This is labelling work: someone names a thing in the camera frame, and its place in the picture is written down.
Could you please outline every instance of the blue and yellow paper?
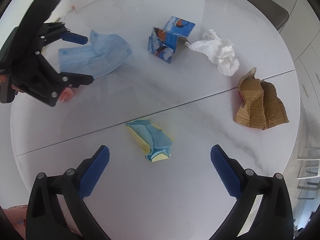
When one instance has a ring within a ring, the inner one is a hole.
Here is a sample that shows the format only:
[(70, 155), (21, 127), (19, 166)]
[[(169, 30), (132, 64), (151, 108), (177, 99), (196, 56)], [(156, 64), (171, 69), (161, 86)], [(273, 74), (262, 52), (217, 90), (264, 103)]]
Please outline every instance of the blue and yellow paper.
[(176, 52), (178, 39), (187, 40), (194, 27), (194, 23), (172, 16), (163, 29), (152, 29), (148, 50), (170, 63), (172, 54)]
[(126, 124), (134, 139), (150, 162), (169, 159), (172, 140), (150, 120), (136, 120)]

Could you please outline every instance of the face mask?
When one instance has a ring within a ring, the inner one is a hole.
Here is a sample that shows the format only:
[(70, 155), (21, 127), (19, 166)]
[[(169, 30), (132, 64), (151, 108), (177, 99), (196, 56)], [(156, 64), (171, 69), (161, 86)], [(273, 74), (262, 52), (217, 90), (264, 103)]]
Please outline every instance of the face mask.
[(132, 54), (130, 45), (119, 35), (91, 31), (89, 46), (59, 49), (60, 72), (102, 77), (119, 67)]

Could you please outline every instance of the brown cardboard piece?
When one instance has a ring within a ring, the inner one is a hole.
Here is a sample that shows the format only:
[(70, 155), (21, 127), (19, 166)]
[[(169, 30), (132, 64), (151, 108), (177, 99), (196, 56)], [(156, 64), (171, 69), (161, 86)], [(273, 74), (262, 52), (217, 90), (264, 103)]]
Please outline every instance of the brown cardboard piece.
[(240, 106), (234, 121), (247, 127), (268, 129), (282, 123), (288, 123), (283, 103), (277, 97), (273, 84), (254, 77), (253, 68), (243, 76), (238, 90), (244, 103)]

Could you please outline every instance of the round table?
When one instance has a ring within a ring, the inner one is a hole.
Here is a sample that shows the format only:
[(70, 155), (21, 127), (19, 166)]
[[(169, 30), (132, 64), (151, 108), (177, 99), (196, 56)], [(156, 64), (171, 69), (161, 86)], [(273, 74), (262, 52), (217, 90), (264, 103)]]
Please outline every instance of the round table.
[[(221, 75), (203, 54), (180, 48), (168, 64), (147, 51), (152, 27), (170, 16), (196, 24), (194, 42), (213, 29), (234, 43), (240, 62), (232, 77)], [(133, 55), (112, 73), (75, 90), (51, 108), (19, 94), (11, 112), (12, 147), (29, 190), (39, 172), (60, 175), (76, 168), (104, 144), (110, 162), (92, 195), (84, 199), (112, 239), (209, 239), (230, 212), (228, 195), (210, 161), (220, 144), (231, 158), (259, 175), (283, 172), (300, 116), (295, 68), (281, 36), (246, 0), (97, 0), (62, 19), (72, 32), (116, 33)], [(44, 52), (59, 70), (57, 41)], [(284, 103), (287, 124), (262, 131), (233, 121), (241, 99), (241, 76), (271, 82)], [(149, 163), (125, 123), (151, 118), (174, 138), (169, 160)]]

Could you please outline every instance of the blue gripper pad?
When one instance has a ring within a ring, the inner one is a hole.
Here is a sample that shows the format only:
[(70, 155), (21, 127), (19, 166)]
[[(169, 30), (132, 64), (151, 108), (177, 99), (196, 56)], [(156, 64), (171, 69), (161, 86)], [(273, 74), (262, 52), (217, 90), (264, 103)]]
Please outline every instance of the blue gripper pad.
[(69, 41), (69, 42), (77, 43), (81, 45), (84, 45), (88, 42), (88, 37), (82, 36), (76, 33), (71, 33), (71, 32), (64, 32), (60, 34), (60, 38), (63, 41)]
[(215, 145), (211, 149), (211, 161), (215, 167), (220, 179), (226, 187), (231, 197), (240, 199), (242, 195), (241, 180), (229, 164), (227, 158), (229, 157), (221, 149), (220, 146)]
[(79, 180), (78, 195), (81, 199), (91, 195), (110, 159), (108, 147), (103, 147)]

